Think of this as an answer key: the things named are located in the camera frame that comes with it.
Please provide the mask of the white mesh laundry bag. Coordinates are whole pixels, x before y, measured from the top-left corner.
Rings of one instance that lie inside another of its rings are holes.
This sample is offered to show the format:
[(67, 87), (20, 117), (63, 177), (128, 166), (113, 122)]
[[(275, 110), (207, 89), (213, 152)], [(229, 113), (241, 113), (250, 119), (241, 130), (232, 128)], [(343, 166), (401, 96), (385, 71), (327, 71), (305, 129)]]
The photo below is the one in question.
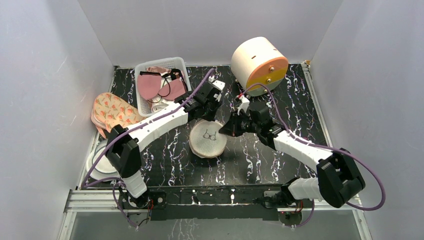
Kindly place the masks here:
[(222, 127), (218, 121), (199, 120), (189, 133), (191, 151), (202, 159), (220, 156), (227, 145), (227, 136), (219, 133)]

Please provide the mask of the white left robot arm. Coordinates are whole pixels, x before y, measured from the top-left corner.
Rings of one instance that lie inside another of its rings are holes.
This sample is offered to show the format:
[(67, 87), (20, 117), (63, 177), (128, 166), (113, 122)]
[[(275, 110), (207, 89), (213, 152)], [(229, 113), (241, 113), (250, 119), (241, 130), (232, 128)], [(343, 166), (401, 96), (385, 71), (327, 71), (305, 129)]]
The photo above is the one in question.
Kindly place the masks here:
[(127, 128), (115, 126), (112, 129), (112, 139), (108, 141), (105, 156), (118, 172), (135, 207), (144, 208), (150, 200), (141, 174), (141, 152), (165, 133), (192, 120), (213, 121), (222, 105), (224, 88), (222, 81), (206, 80), (142, 122)]

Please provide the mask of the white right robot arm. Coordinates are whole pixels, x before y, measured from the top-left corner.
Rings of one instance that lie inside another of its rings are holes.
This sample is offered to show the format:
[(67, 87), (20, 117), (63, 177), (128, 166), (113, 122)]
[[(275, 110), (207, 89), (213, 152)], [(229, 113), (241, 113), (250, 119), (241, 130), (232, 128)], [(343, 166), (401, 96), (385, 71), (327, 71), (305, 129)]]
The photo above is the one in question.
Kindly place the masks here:
[(233, 110), (219, 133), (229, 137), (254, 133), (265, 146), (293, 157), (315, 172), (313, 178), (293, 178), (281, 186), (275, 199), (288, 207), (295, 207), (304, 199), (316, 199), (340, 208), (366, 186), (352, 157), (292, 137), (284, 125), (272, 119), (264, 104)]

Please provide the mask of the pink bra in basket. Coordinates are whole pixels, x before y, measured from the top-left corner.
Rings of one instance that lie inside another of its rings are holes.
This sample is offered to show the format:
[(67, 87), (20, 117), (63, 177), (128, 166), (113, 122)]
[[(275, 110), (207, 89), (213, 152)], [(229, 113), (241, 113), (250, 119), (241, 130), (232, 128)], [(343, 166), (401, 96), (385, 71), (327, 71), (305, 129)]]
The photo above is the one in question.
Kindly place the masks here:
[(140, 97), (147, 101), (155, 98), (174, 101), (188, 91), (188, 85), (181, 70), (156, 66), (138, 72), (136, 87)]

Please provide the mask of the white plastic basket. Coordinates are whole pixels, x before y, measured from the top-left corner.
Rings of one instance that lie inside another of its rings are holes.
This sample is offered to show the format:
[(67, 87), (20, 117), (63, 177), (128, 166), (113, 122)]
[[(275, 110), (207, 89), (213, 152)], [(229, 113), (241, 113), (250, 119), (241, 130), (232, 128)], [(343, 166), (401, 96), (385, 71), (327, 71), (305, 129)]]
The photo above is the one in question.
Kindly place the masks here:
[(134, 69), (138, 113), (149, 117), (192, 90), (184, 60), (169, 57), (138, 64)]

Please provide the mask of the cream orange cylindrical machine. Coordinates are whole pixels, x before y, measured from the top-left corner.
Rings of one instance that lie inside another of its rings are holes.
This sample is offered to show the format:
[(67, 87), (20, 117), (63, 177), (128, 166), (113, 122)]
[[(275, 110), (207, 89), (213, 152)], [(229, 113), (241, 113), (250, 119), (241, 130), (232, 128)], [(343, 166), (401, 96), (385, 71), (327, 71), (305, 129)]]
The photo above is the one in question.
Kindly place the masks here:
[(257, 97), (275, 89), (286, 76), (288, 59), (265, 37), (258, 36), (243, 42), (234, 51), (230, 69), (243, 90)]

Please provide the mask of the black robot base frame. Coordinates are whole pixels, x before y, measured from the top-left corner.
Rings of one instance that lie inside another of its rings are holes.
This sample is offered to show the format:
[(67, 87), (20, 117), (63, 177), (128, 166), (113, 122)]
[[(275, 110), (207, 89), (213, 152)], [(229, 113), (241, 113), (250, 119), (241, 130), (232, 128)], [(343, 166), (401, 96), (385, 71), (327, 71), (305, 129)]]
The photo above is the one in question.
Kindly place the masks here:
[(150, 186), (138, 200), (118, 187), (118, 206), (152, 221), (176, 219), (262, 219), (292, 226), (303, 219), (309, 199), (290, 199), (282, 184)]

